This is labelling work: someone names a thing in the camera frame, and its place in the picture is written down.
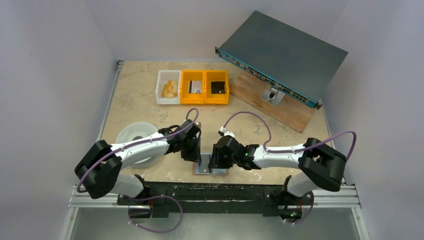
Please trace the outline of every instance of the yellow storage bin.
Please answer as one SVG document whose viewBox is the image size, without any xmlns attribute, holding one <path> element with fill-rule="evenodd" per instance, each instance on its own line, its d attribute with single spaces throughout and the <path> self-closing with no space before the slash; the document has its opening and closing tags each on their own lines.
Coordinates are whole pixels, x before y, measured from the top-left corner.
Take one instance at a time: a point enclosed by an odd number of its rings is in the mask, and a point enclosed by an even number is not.
<svg viewBox="0 0 424 240">
<path fill-rule="evenodd" d="M 230 87 L 225 70 L 182 70 L 180 104 L 228 104 Z"/>
<path fill-rule="evenodd" d="M 202 70 L 183 70 L 179 95 L 181 104 L 205 103 L 205 72 Z"/>
<path fill-rule="evenodd" d="M 225 70 L 206 70 L 204 81 L 204 104 L 228 104 L 230 87 L 228 72 Z"/>
</svg>

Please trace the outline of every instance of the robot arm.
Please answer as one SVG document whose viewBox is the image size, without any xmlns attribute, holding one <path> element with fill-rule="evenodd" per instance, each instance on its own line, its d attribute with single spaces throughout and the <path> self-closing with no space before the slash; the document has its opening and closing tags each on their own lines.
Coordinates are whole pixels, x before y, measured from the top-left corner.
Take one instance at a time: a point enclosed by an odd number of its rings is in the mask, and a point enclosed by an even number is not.
<svg viewBox="0 0 424 240">
<path fill-rule="evenodd" d="M 181 152 L 181 158 L 185 161 L 199 162 L 200 138 L 196 137 L 199 132 L 198 124 L 186 120 L 181 126 L 162 128 L 148 137 L 126 143 L 109 145 L 105 140 L 100 140 L 76 166 L 75 174 L 81 180 L 88 172 L 82 184 L 93 199 L 101 198 L 108 193 L 131 198 L 149 197 L 150 189 L 141 176 L 128 175 L 120 171 L 142 159 L 176 152 Z M 103 163 L 89 171 L 107 155 L 110 156 Z"/>
<path fill-rule="evenodd" d="M 346 157 L 342 153 L 328 145 L 308 151 L 294 151 L 319 143 L 316 138 L 308 138 L 304 144 L 267 147 L 265 150 L 259 144 L 243 146 L 229 131 L 221 132 L 221 135 L 223 137 L 213 145 L 209 168 L 228 169 L 237 164 L 246 170 L 270 167 L 300 169 L 301 173 L 289 176 L 284 183 L 283 192 L 294 197 L 302 197 L 318 188 L 331 192 L 340 190 L 346 165 Z"/>
</svg>

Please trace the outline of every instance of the table surface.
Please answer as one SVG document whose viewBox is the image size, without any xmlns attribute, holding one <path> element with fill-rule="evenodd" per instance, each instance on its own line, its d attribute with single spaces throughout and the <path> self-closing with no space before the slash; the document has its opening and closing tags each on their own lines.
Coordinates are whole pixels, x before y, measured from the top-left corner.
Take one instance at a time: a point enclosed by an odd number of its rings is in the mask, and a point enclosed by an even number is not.
<svg viewBox="0 0 424 240">
<path fill-rule="evenodd" d="M 117 82 L 102 139 L 115 143 L 120 131 L 134 122 L 149 122 L 158 129 L 184 122 L 189 105 L 157 105 L 155 88 L 159 70 L 227 70 L 230 82 L 241 69 L 227 62 L 154 62 L 125 61 Z M 292 146 L 304 143 L 307 138 L 327 139 L 324 108 L 315 111 L 303 133 L 298 133 L 237 97 L 230 95 L 228 105 L 198 105 L 198 122 L 202 125 L 201 152 L 211 153 L 212 146 L 219 139 L 218 130 L 225 121 L 239 111 L 251 111 L 260 115 L 272 132 L 272 146 Z M 227 129 L 235 134 L 243 145 L 262 144 L 268 139 L 264 124 L 249 114 L 233 118 Z M 283 184 L 288 175 L 300 172 L 298 169 L 270 167 L 262 170 L 244 170 L 238 166 L 229 169 L 228 175 L 193 175 L 193 163 L 181 159 L 179 153 L 162 156 L 147 168 L 127 167 L 123 171 L 138 174 L 146 181 L 191 182 L 191 183 L 235 183 L 235 184 Z"/>
</svg>

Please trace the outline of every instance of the white plastic disc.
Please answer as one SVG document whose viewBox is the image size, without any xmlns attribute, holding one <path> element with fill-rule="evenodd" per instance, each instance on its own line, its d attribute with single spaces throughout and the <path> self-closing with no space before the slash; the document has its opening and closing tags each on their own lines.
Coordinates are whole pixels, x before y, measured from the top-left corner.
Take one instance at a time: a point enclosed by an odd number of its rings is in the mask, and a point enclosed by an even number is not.
<svg viewBox="0 0 424 240">
<path fill-rule="evenodd" d="M 142 139 L 156 133 L 157 131 L 158 129 L 148 122 L 134 122 L 124 127 L 122 131 L 120 131 L 120 133 L 116 137 L 115 143 L 123 144 L 137 139 Z M 131 164 L 131 166 L 134 168 L 147 168 L 148 166 L 155 163 L 159 159 L 159 157 L 160 156 L 154 156 L 145 159 L 140 159 L 140 161 Z"/>
</svg>

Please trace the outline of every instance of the purple cable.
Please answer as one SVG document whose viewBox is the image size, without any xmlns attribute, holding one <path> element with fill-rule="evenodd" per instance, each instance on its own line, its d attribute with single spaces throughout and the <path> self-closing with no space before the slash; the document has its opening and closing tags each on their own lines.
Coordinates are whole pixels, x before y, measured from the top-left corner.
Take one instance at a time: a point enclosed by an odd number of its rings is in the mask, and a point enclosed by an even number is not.
<svg viewBox="0 0 424 240">
<path fill-rule="evenodd" d="M 331 140 L 334 140 L 334 139 L 340 137 L 341 135 L 348 134 L 348 133 L 351 133 L 353 135 L 353 140 L 352 140 L 352 145 L 350 146 L 349 153 L 346 156 L 346 162 L 347 162 L 349 160 L 349 158 L 351 157 L 352 152 L 354 151 L 354 148 L 355 148 L 355 144 L 357 142 L 357 134 L 354 131 L 340 132 L 337 135 L 334 135 L 332 137 L 329 137 L 329 138 L 325 139 L 324 141 L 318 142 L 317 144 L 314 144 L 314 145 L 308 146 L 308 147 L 304 147 L 304 148 L 300 148 L 300 149 L 295 149 L 294 151 L 291 151 L 291 150 L 268 150 L 267 149 L 267 146 L 266 146 L 267 142 L 263 143 L 263 148 L 268 153 L 271 153 L 271 154 L 284 154 L 284 153 L 292 153 L 292 152 L 298 153 L 298 152 L 309 151 L 309 150 L 318 148 L 319 146 L 322 146 L 322 145 L 330 142 Z"/>
<path fill-rule="evenodd" d="M 239 115 L 239 114 L 251 114 L 251 115 L 257 117 L 258 119 L 260 119 L 262 121 L 262 123 L 265 125 L 266 129 L 268 130 L 268 135 L 269 135 L 269 139 L 266 140 L 264 144 L 267 144 L 267 143 L 271 142 L 271 129 L 270 129 L 270 126 L 268 126 L 268 123 L 261 116 L 259 116 L 256 113 L 253 113 L 251 111 L 239 111 L 239 112 L 234 113 L 232 116 L 230 116 L 228 118 L 228 120 L 224 123 L 224 126 L 222 126 L 222 127 L 225 128 L 227 126 L 227 124 L 230 122 L 230 120 L 232 118 L 234 118 L 235 116 Z"/>
<path fill-rule="evenodd" d="M 185 131 L 186 129 L 188 129 L 191 125 L 193 125 L 195 122 L 196 122 L 196 120 L 198 119 L 198 116 L 199 116 L 199 110 L 197 109 L 197 108 L 195 108 L 195 107 L 193 107 L 192 109 L 190 109 L 190 110 L 188 110 L 188 112 L 187 112 L 187 115 L 185 116 L 185 119 L 187 120 L 188 119 L 188 117 L 189 117 L 189 114 L 193 111 L 193 110 L 195 110 L 196 111 L 196 116 L 194 117 L 194 119 L 193 119 L 193 121 L 191 121 L 190 122 L 190 124 L 188 124 L 187 126 L 185 126 L 184 128 L 182 128 L 181 130 L 179 130 L 179 131 L 176 131 L 176 132 L 173 132 L 173 133 L 171 133 L 171 134 L 169 134 L 169 135 L 166 135 L 166 136 L 161 136 L 161 137 L 157 137 L 157 138 L 153 138 L 152 140 L 150 140 L 150 139 L 144 139 L 144 140 L 140 140 L 140 141 L 135 141 L 135 142 L 133 142 L 133 143 L 130 143 L 130 144 L 128 144 L 128 145 L 125 145 L 124 147 L 120 147 L 120 148 L 118 148 L 118 149 L 115 149 L 115 150 L 113 150 L 113 151 L 111 151 L 111 152 L 109 152 L 108 154 L 106 154 L 106 155 L 104 155 L 102 158 L 100 158 L 98 161 L 96 161 L 88 170 L 87 170 L 87 172 L 86 173 L 84 173 L 84 175 L 81 177 L 81 179 L 79 180 L 79 182 L 78 182 L 78 184 L 76 185 L 76 191 L 78 192 L 78 193 L 86 193 L 87 192 L 87 190 L 81 190 L 81 185 L 83 184 L 83 182 L 86 180 L 86 178 L 87 178 L 87 176 L 93 171 L 93 169 L 95 168 L 95 167 L 97 167 L 101 162 L 103 162 L 103 161 L 105 161 L 106 159 L 108 159 L 110 156 L 112 156 L 112 155 L 114 155 L 115 153 L 117 153 L 117 152 L 119 152 L 119 151 L 122 151 L 122 150 L 124 150 L 124 149 L 127 149 L 127 148 L 130 148 L 130 147 L 133 147 L 133 146 L 136 146 L 136 145 L 139 145 L 139 144 L 144 144 L 144 143 L 148 143 L 148 142 L 150 142 L 150 141 L 159 141 L 159 140 L 162 140 L 162 139 L 167 139 L 167 138 L 170 138 L 170 137 L 173 137 L 173 136 L 175 136 L 175 135 L 177 135 L 177 134 L 179 134 L 179 133 L 181 133 L 181 132 L 183 132 L 183 131 Z"/>
<path fill-rule="evenodd" d="M 180 212 L 178 222 L 173 227 L 171 227 L 170 229 L 167 229 L 167 230 L 154 230 L 154 229 L 150 229 L 150 228 L 147 228 L 145 226 L 142 226 L 138 223 L 135 223 L 131 219 L 130 211 L 128 211 L 128 218 L 129 218 L 130 223 L 132 225 L 138 227 L 138 228 L 144 229 L 146 231 L 149 231 L 149 232 L 152 232 L 152 233 L 155 233 L 155 234 L 166 234 L 166 233 L 172 232 L 174 229 L 176 229 L 181 224 L 181 221 L 183 220 L 183 207 L 181 206 L 181 204 L 175 198 L 173 198 L 171 196 L 160 195 L 160 196 L 152 196 L 152 197 L 143 198 L 143 199 L 137 199 L 137 198 L 132 198 L 132 197 L 127 196 L 126 198 L 131 199 L 133 201 L 148 201 L 148 200 L 153 200 L 153 199 L 165 198 L 165 199 L 170 199 L 170 200 L 174 201 L 178 205 L 179 212 Z"/>
<path fill-rule="evenodd" d="M 317 148 L 319 146 L 322 146 L 322 145 L 330 142 L 331 140 L 334 140 L 334 139 L 340 137 L 343 134 L 351 133 L 353 135 L 353 140 L 352 140 L 352 145 L 350 146 L 349 153 L 346 156 L 346 161 L 347 161 L 351 157 L 352 152 L 354 151 L 354 148 L 355 148 L 355 144 L 357 142 L 357 134 L 356 134 L 356 132 L 354 132 L 354 131 L 344 131 L 344 132 L 338 133 L 337 135 L 334 135 L 332 137 L 329 137 L 329 138 L 325 139 L 324 141 L 321 141 L 321 142 L 319 142 L 317 144 L 314 144 L 314 145 L 308 146 L 308 147 L 304 147 L 304 148 L 300 148 L 300 149 L 295 149 L 294 151 L 292 151 L 292 150 L 268 150 L 267 149 L 267 143 L 271 142 L 271 138 L 272 138 L 270 126 L 268 126 L 267 122 L 262 117 L 260 117 L 259 115 L 257 115 L 256 113 L 253 113 L 251 111 L 239 111 L 239 112 L 236 112 L 236 113 L 234 113 L 232 116 L 230 116 L 228 118 L 228 120 L 225 122 L 223 128 L 225 128 L 227 126 L 227 124 L 230 122 L 230 120 L 232 118 L 234 118 L 236 115 L 239 115 L 239 114 L 251 114 L 251 115 L 257 117 L 258 119 L 260 119 L 263 122 L 263 124 L 265 125 L 266 129 L 268 130 L 269 139 L 266 140 L 263 143 L 262 146 L 265 149 L 265 151 L 267 153 L 270 153 L 270 154 L 288 154 L 288 153 L 292 153 L 292 152 L 298 153 L 298 152 L 303 152 L 303 151 L 309 151 L 309 150 L 315 149 L 315 148 Z"/>
</svg>

